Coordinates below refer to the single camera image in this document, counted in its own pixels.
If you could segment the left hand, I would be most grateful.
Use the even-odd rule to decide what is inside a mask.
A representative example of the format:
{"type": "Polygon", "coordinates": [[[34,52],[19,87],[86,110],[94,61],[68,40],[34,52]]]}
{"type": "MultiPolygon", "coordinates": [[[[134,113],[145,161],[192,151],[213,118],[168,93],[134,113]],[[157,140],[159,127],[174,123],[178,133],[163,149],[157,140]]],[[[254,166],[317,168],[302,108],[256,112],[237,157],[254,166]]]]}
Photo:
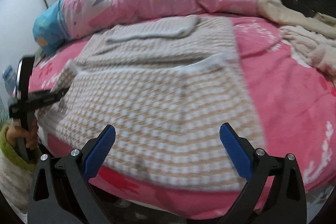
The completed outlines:
{"type": "Polygon", "coordinates": [[[38,143],[38,122],[36,118],[33,118],[31,122],[30,131],[26,131],[21,126],[9,126],[6,132],[6,140],[15,148],[18,144],[17,139],[26,139],[26,148],[33,150],[36,149],[38,143]]]}

